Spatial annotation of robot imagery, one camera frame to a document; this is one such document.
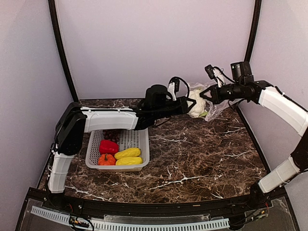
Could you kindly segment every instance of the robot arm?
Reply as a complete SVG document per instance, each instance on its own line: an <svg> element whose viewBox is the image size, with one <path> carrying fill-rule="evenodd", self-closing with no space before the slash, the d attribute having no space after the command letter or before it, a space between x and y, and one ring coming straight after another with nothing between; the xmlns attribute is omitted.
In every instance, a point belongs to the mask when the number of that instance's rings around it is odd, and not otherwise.
<svg viewBox="0 0 308 231"><path fill-rule="evenodd" d="M213 69L215 68L211 65L205 68L212 79L216 77ZM216 84L201 92L200 96L213 104L234 99L253 101L273 111L302 137L291 156L251 189L251 194L258 191L262 194L269 193L308 168L308 113L306 109L280 92L277 87L263 80L254 81L249 62L231 64L231 69L233 83Z"/></svg>
<svg viewBox="0 0 308 231"><path fill-rule="evenodd" d="M51 193L63 193L65 179L72 159L82 146L84 132L107 129L142 130L155 124L157 119L188 113L196 101L187 96L176 97L180 81L173 77L168 88L163 85L153 85L146 91L135 108L88 108L71 103L56 125L54 143L51 146L53 165L48 179Z"/></svg>

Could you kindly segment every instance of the white plastic basket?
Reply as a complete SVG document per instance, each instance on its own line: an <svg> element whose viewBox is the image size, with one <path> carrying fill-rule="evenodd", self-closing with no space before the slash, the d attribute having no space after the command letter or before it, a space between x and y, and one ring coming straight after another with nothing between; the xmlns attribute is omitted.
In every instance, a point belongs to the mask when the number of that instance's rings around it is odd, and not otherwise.
<svg viewBox="0 0 308 231"><path fill-rule="evenodd" d="M96 168L102 172L136 172L141 171L150 161L149 134L148 129L134 131L122 130L119 134L119 151L127 148L140 148L143 163L140 165L120 165L120 166L100 166L98 159L101 157L99 147L103 140L103 130L93 131L90 136L90 141L86 155L86 165L90 168Z"/></svg>

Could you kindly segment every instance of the red bell pepper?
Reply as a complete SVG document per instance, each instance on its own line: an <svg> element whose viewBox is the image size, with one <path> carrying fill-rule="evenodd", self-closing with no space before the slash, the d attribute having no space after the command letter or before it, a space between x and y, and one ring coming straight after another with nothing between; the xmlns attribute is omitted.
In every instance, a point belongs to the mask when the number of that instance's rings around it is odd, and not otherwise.
<svg viewBox="0 0 308 231"><path fill-rule="evenodd" d="M116 154L119 152L119 145L117 143L108 141L108 140L102 140L100 144L99 151L101 154Z"/></svg>

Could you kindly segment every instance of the clear plastic bag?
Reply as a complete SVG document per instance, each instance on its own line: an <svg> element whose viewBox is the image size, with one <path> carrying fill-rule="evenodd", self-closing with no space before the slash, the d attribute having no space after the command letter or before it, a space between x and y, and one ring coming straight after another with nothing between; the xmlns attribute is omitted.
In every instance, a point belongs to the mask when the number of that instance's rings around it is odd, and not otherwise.
<svg viewBox="0 0 308 231"><path fill-rule="evenodd" d="M188 83L189 89L190 90L201 90L204 91L205 89L207 89L208 87L217 84L216 81L211 80L205 84L201 84L201 83ZM213 104L211 101L209 100L205 100L206 104L205 104L205 110L207 111L207 115L204 116L203 118L205 119L205 121L211 121L213 119L215 119L223 110L225 110L226 108L229 107L228 104L228 100L225 100L223 102L221 102L220 104ZM234 101L230 101L230 105L235 104L239 101L239 99L234 100Z"/></svg>

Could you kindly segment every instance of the yellow squash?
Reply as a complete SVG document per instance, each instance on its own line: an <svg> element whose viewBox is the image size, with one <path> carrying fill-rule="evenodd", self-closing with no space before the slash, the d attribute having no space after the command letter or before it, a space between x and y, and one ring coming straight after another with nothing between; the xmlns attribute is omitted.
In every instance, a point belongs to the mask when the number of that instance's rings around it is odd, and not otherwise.
<svg viewBox="0 0 308 231"><path fill-rule="evenodd" d="M140 156L140 154L141 154L140 148L128 148L124 151L116 153L115 159L119 160L123 157Z"/></svg>
<svg viewBox="0 0 308 231"><path fill-rule="evenodd" d="M141 157L128 156L122 157L121 159L117 160L115 165L140 165L142 163L143 160Z"/></svg>

